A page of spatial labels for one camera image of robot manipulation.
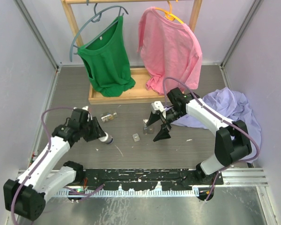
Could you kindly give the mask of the white capped pill bottle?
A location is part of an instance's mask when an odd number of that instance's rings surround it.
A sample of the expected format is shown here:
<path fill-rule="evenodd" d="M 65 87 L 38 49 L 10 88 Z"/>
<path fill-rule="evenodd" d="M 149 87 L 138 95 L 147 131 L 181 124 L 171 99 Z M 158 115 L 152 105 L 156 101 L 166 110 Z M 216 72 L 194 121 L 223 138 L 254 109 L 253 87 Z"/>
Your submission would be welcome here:
<path fill-rule="evenodd" d="M 105 132 L 105 136 L 99 137 L 99 140 L 105 144 L 111 144 L 113 142 L 113 137 Z"/>

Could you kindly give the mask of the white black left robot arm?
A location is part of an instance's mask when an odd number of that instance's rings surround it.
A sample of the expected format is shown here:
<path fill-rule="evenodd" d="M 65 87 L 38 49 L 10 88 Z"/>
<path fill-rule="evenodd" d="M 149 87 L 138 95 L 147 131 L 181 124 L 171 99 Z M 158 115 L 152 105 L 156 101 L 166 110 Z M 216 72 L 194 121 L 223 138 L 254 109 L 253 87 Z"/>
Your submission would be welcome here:
<path fill-rule="evenodd" d="M 16 215 L 35 221 L 43 213 L 48 200 L 68 184 L 81 185 L 86 180 L 83 166 L 73 161 L 66 162 L 52 176 L 56 163 L 80 139 L 86 142 L 100 140 L 105 144 L 113 142 L 110 134 L 104 132 L 88 107 L 71 108 L 72 114 L 53 133 L 46 132 L 48 144 L 36 160 L 16 180 L 8 179 L 3 186 L 6 210 L 10 211 L 13 224 Z"/>

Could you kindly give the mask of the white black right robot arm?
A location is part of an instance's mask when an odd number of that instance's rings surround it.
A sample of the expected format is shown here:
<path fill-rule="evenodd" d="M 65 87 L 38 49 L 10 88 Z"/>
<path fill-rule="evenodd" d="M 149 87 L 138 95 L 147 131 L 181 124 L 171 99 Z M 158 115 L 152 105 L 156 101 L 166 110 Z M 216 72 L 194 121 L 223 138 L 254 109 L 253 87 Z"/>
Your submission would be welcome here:
<path fill-rule="evenodd" d="M 153 139 L 155 142 L 170 139 L 171 123 L 185 115 L 196 118 L 215 136 L 213 155 L 196 165 L 198 183 L 208 184 L 215 172 L 251 154 L 251 141 L 243 121 L 229 120 L 206 105 L 197 95 L 184 94 L 179 88 L 170 90 L 167 97 L 172 104 L 170 109 L 166 109 L 161 101 L 151 104 L 146 125 L 150 126 L 159 120 L 162 122 L 160 131 Z"/>

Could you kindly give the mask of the clear bottle of yellow capsules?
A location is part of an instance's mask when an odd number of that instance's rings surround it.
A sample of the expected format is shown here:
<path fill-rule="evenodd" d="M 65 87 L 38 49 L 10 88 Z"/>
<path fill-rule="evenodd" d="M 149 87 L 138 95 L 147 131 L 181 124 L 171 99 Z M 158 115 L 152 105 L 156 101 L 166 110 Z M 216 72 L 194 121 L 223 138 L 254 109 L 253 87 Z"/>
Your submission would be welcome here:
<path fill-rule="evenodd" d="M 114 120 L 117 117 L 118 117 L 118 115 L 117 115 L 116 112 L 112 112 L 112 113 L 107 112 L 107 113 L 103 113 L 101 115 L 101 120 L 102 120 L 103 123 L 105 123 L 105 122 L 108 122 L 110 120 Z"/>

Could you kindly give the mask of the wooden clothes rack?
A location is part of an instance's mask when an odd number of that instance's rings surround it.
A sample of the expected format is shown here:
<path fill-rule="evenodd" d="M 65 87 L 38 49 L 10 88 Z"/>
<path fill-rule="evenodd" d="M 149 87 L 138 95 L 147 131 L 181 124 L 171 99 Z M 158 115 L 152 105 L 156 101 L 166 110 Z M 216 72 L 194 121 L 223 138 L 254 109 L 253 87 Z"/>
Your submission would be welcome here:
<path fill-rule="evenodd" d="M 118 0 L 119 2 L 147 2 L 162 0 Z M 194 32 L 199 17 L 202 0 L 194 0 L 188 26 Z M 88 100 L 93 105 L 107 104 L 130 104 L 130 103 L 150 103 L 162 100 L 163 96 L 153 90 L 147 90 L 145 83 L 149 79 L 149 73 L 144 67 L 131 68 L 131 76 L 136 81 L 135 87 L 123 92 L 120 97 L 104 97 L 97 92 L 92 85 L 89 88 Z"/>

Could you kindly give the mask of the green t-shirt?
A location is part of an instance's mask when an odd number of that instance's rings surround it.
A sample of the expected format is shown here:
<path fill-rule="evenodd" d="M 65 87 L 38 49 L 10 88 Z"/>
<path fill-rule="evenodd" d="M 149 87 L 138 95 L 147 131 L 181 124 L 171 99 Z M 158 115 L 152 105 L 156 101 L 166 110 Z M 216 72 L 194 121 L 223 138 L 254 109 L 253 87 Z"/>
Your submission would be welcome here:
<path fill-rule="evenodd" d="M 82 59 L 90 83 L 104 97 L 119 97 L 136 84 L 123 41 L 123 16 L 119 16 L 100 37 L 81 46 Z"/>

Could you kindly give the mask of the pink t-shirt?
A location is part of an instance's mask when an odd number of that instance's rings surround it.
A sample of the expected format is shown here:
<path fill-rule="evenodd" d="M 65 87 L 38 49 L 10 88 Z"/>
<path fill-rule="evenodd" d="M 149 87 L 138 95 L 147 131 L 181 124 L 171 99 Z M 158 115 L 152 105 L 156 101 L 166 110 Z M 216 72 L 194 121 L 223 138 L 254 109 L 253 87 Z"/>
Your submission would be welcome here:
<path fill-rule="evenodd" d="M 172 78 L 180 80 L 192 90 L 198 88 L 202 50 L 187 24 L 169 21 L 154 7 L 150 7 L 139 21 L 138 36 L 138 52 L 150 75 L 146 82 L 147 90 L 160 95 L 175 87 L 184 90 Z"/>

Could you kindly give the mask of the lavender crumpled cloth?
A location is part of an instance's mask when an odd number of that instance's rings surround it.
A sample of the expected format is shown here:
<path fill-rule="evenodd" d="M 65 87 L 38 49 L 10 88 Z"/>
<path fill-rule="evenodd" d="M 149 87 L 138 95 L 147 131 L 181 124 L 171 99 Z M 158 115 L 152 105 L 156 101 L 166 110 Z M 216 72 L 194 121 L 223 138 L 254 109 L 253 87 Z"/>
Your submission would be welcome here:
<path fill-rule="evenodd" d="M 225 87 L 206 94 L 202 100 L 226 118 L 245 122 L 248 134 L 258 146 L 261 146 L 261 127 L 245 94 Z"/>

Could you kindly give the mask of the yellow clothes hanger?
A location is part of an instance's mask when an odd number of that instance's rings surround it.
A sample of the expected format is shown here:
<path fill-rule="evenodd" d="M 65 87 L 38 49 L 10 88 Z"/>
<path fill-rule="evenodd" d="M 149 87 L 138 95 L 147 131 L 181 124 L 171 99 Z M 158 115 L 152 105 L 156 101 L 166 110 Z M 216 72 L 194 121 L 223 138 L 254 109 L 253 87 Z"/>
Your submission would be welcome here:
<path fill-rule="evenodd" d="M 168 0 L 167 3 L 168 3 L 168 6 L 169 6 L 169 10 L 166 10 L 166 9 L 163 9 L 163 8 L 160 8 L 160 7 L 155 7 L 155 10 L 160 11 L 160 12 L 164 12 L 165 18 L 168 19 L 169 21 L 176 20 L 180 24 L 184 24 L 184 22 L 180 18 L 178 18 L 176 15 L 174 15 L 172 13 L 173 8 L 172 8 L 171 2 Z"/>

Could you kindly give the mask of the grey-blue clothes hanger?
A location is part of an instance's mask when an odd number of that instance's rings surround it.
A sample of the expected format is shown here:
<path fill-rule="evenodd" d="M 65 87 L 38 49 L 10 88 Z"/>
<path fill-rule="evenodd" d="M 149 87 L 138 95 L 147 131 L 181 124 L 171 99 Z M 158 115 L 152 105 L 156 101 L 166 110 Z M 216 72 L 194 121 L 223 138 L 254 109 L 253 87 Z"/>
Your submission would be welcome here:
<path fill-rule="evenodd" d="M 78 55 L 78 49 L 88 44 L 99 34 L 109 27 L 113 20 L 118 16 L 127 17 L 130 12 L 119 1 L 111 2 L 110 0 L 63 0 L 62 6 L 67 17 L 70 29 L 73 34 L 72 42 L 69 46 L 68 58 L 69 62 L 75 61 Z M 92 7 L 88 20 L 79 26 L 72 9 L 73 5 L 85 5 Z"/>

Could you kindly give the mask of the aluminium frame rail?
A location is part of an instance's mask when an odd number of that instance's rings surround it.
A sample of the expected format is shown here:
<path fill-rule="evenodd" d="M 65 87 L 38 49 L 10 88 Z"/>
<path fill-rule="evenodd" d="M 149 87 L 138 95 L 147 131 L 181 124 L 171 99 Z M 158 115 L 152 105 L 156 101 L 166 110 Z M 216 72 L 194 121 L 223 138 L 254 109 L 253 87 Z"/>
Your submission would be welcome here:
<path fill-rule="evenodd" d="M 75 180 L 75 174 L 73 172 L 64 174 L 61 170 L 52 170 L 47 175 L 34 173 L 31 178 L 25 182 L 25 186 L 31 185 L 36 191 L 44 191 L 49 184 L 52 184 L 55 187 L 66 185 L 72 188 L 77 187 L 88 189 L 86 186 L 87 178 L 84 177 L 84 172 L 82 173 L 82 177 L 78 180 Z M 220 187 L 253 187 L 266 186 L 267 180 L 264 171 L 260 168 L 230 168 L 219 174 L 215 173 L 212 184 Z M 208 187 L 195 185 L 192 188 Z"/>

